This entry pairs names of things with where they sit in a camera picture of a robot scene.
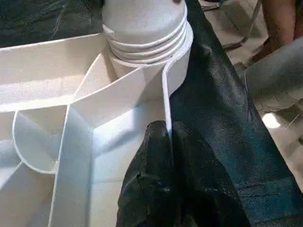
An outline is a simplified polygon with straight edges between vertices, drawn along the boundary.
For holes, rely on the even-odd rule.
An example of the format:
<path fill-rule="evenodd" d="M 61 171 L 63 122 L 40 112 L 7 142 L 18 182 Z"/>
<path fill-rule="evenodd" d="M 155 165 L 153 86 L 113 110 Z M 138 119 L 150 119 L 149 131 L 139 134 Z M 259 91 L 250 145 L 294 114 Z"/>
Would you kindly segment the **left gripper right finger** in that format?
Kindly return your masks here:
<path fill-rule="evenodd" d="M 194 129 L 173 124 L 172 148 L 183 210 L 198 227 L 249 227 L 239 195 L 225 167 Z"/>

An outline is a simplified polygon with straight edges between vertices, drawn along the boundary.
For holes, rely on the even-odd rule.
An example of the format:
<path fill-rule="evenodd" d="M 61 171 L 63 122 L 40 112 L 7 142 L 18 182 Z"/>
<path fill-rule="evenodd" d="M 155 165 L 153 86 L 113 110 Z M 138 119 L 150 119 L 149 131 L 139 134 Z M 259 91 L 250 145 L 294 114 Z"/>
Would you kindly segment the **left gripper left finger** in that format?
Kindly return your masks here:
<path fill-rule="evenodd" d="M 164 121 L 151 122 L 123 179 L 116 226 L 172 227 L 178 207 L 173 157 Z"/>

